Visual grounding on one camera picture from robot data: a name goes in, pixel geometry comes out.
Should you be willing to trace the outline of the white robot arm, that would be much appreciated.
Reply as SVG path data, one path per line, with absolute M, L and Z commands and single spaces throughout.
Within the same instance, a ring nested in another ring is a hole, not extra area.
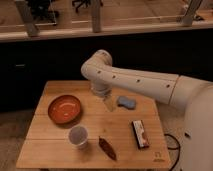
M 97 96 L 113 86 L 153 98 L 184 112 L 180 169 L 213 171 L 213 82 L 159 72 L 117 68 L 105 50 L 96 51 L 81 66 Z

